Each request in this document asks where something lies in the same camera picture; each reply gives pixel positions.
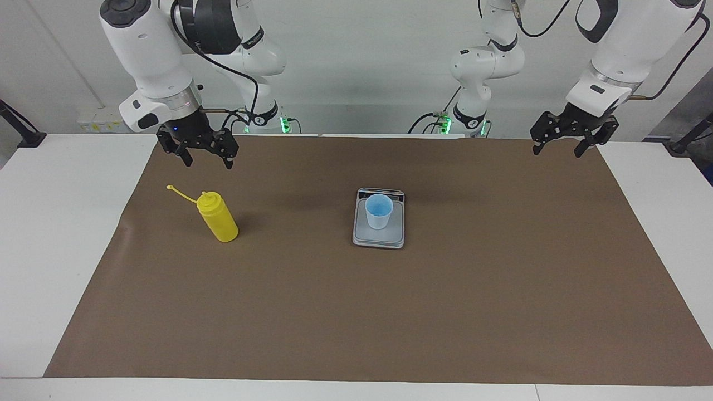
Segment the bottle cap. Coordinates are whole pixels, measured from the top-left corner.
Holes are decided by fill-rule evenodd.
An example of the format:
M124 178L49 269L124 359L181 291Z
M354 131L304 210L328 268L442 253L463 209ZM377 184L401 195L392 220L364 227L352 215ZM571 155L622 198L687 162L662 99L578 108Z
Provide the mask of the bottle cap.
M224 206L222 196L216 192L204 192L196 203L198 210L203 215L218 213Z

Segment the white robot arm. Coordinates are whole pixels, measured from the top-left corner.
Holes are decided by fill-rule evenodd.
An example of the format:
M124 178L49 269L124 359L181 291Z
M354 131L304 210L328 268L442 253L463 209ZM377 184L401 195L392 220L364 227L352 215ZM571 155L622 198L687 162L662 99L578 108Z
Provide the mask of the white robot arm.
M565 110L559 116L546 111L530 130L535 154L563 136L584 137L575 149L577 157L591 146L607 143L619 126L614 110L631 98L692 25L703 3L582 0L577 25L585 38L598 44L597 52L567 95Z
M119 111L134 131L160 126L156 135L164 151L180 156L187 166L193 161L188 149L199 148L219 155L231 168L238 145L230 130L211 129L181 61L172 22L180 22L180 33L203 56L214 54L213 60L239 73L259 74L255 83L230 78L238 84L241 99L236 103L245 107L247 122L260 129L281 125L279 106L263 77L284 70L284 55L265 37L250 0L176 0L159 6L160 0L105 0L101 5L102 27L138 89ZM255 84L260 85L257 94Z
M518 2L520 7L524 0ZM451 73L461 83L458 103L451 110L456 129L474 135L485 121L491 90L485 81L516 75L525 66L525 52L518 44L518 24L511 0L488 0L483 10L486 46L460 51L451 62Z
M212 65L238 87L241 97L237 103L254 123L251 132L282 127L279 105L265 77L281 74L287 65L286 57L260 26L252 0L159 0L159 7L169 13L167 17L175 21L192 47L258 82L256 99L253 82Z

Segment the brown tabletop covering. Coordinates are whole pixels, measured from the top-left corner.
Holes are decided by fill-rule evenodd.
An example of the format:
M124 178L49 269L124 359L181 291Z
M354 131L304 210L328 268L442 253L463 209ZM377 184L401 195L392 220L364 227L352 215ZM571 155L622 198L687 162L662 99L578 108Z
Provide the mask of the brown tabletop covering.
M713 351L596 150L240 145L232 171L154 151L46 377L713 385ZM217 242L169 183L221 193L238 239ZM405 192L402 250L352 244L363 186Z

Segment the white wall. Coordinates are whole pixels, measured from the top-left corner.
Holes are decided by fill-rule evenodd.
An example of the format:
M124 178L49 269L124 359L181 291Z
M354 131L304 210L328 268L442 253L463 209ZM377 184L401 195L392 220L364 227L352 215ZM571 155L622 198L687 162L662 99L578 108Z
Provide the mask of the white wall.
M443 108L458 84L448 63L467 46L485 44L475 0L255 0L262 25L289 57L272 79L278 100L309 132L406 131L423 113ZM116 106L134 90L101 31L101 0L4 0L1 6L0 97L50 132L76 132L78 108L99 99ZM561 1L531 1L525 24L545 26ZM573 1L543 38L520 38L527 55L519 76L493 81L488 117L494 137L528 138L545 109L559 112L595 46L576 29ZM43 21L48 31L42 27ZM658 89L702 30L697 26L661 61L640 93ZM52 43L54 35L61 49ZM655 102L618 112L617 139L643 139L713 66L713 36ZM185 56L205 85L207 106L233 106L230 82L196 56ZM79 74L71 65L74 63Z

